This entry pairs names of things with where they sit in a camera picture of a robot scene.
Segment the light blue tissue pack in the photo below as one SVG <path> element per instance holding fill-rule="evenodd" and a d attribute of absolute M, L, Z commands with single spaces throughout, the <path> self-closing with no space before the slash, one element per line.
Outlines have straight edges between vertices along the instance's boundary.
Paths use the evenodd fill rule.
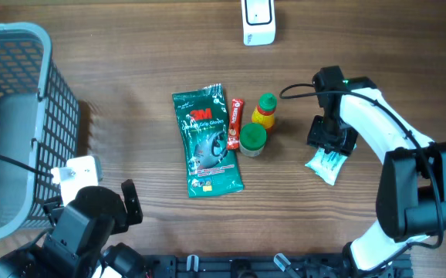
<path fill-rule="evenodd" d="M 324 148 L 319 147 L 305 166 L 312 169 L 325 183 L 334 186 L 340 170 L 348 158 L 347 155 L 335 151 L 326 153 Z"/>

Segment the red coffee stick sachet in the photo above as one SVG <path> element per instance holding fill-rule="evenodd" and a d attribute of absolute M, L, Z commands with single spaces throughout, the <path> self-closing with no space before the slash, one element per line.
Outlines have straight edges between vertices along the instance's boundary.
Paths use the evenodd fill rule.
<path fill-rule="evenodd" d="M 236 150 L 239 148 L 239 138 L 242 122 L 242 111 L 245 101 L 243 99 L 233 99 L 229 114 L 227 149 Z"/>

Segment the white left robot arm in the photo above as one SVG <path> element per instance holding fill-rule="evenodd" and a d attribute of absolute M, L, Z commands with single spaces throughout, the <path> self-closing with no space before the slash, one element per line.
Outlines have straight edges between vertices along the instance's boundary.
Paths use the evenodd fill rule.
<path fill-rule="evenodd" d="M 50 199 L 44 210 L 53 227 L 1 257 L 0 277 L 91 277 L 109 237 L 143 221 L 133 181 L 121 189 L 86 186 L 63 206 Z"/>

